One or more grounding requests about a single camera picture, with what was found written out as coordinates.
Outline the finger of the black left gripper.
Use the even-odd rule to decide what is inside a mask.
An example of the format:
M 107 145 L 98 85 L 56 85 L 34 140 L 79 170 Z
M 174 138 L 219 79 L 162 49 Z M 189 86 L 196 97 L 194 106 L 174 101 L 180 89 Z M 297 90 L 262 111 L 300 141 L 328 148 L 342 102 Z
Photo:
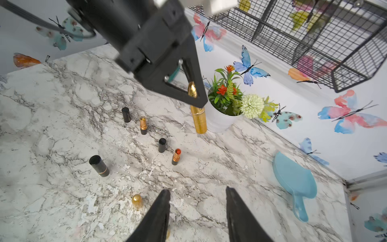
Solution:
M 208 102 L 192 35 L 182 44 L 172 46 L 145 74 L 143 86 L 148 90 L 198 108 Z

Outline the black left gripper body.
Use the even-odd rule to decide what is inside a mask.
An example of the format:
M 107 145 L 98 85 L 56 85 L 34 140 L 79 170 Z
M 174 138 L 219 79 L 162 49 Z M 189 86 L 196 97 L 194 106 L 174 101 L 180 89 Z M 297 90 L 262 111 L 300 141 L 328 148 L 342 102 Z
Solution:
M 189 58 L 189 22 L 179 1 L 167 1 L 120 50 L 117 64 L 140 82 L 162 81 Z

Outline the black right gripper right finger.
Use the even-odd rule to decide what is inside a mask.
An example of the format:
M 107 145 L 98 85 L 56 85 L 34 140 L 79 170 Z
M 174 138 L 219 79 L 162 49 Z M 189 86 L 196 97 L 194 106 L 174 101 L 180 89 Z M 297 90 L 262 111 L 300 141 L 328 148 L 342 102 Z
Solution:
M 226 214 L 231 242 L 272 242 L 236 189 L 226 188 Z

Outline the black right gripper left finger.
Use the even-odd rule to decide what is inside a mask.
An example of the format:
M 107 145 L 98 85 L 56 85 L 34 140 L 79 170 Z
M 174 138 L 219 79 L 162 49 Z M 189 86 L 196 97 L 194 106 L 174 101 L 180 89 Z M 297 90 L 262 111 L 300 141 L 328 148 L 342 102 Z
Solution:
M 126 242 L 165 242 L 170 215 L 170 191 L 162 190 Z

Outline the gold lipstick tube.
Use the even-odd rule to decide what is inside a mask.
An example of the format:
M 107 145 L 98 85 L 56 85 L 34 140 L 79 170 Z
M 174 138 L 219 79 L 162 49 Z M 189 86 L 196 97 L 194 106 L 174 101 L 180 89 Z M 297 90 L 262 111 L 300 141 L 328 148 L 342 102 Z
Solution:
M 188 84 L 188 95 L 193 98 L 198 97 L 197 89 L 194 82 Z M 204 134 L 207 132 L 206 113 L 204 108 L 198 108 L 193 105 L 190 106 L 193 122 L 195 125 L 196 132 L 198 134 Z

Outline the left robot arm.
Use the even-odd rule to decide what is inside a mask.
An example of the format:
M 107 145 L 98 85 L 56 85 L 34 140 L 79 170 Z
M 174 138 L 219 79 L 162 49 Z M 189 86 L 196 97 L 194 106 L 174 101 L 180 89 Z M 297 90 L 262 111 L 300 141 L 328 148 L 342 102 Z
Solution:
M 208 101 L 192 25 L 179 1 L 69 1 L 69 14 L 101 34 L 116 63 L 150 91 L 203 108 Z

